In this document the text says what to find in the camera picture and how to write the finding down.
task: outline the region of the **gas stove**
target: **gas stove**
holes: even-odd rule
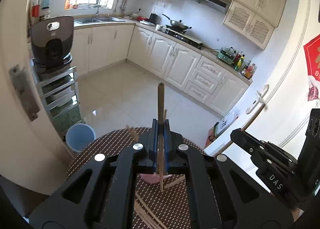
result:
[[[186,31],[176,30],[169,26],[163,27],[159,31],[173,36],[183,42],[186,42],[187,44],[194,46],[197,49],[203,49],[203,42],[194,37],[186,35]]]

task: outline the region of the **wok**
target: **wok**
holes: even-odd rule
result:
[[[170,24],[173,26],[173,27],[176,27],[176,28],[179,28],[181,30],[186,30],[188,28],[192,28],[190,26],[186,26],[184,24],[182,24],[181,20],[177,21],[177,20],[171,20],[168,16],[166,16],[165,14],[162,14],[163,16],[165,16],[167,19],[170,20]]]

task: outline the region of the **black appliance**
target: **black appliance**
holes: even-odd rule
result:
[[[49,74],[70,65],[73,17],[53,17],[31,28],[31,48],[38,74]]]
[[[185,35],[185,30],[177,29],[173,26],[166,25],[166,28],[162,28],[159,31],[173,36],[191,46],[196,47],[197,49],[203,49],[203,42],[194,37]]]
[[[150,15],[150,18],[149,18],[149,21],[155,25],[159,24],[160,23],[160,17],[155,14],[155,13],[151,13]]]

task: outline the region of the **kitchen sink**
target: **kitchen sink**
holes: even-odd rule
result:
[[[80,24],[99,23],[99,22],[124,22],[124,20],[121,20],[115,17],[102,17],[102,18],[82,17],[82,18],[76,18],[74,21]]]

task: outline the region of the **lattice cabinet door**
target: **lattice cabinet door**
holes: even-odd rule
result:
[[[274,29],[275,28],[267,21],[265,21],[262,17],[260,17],[259,15],[255,15],[250,25],[249,31],[246,34],[246,37],[264,50],[271,38]]]
[[[233,1],[223,23],[242,35],[246,35],[254,15],[253,11]]]

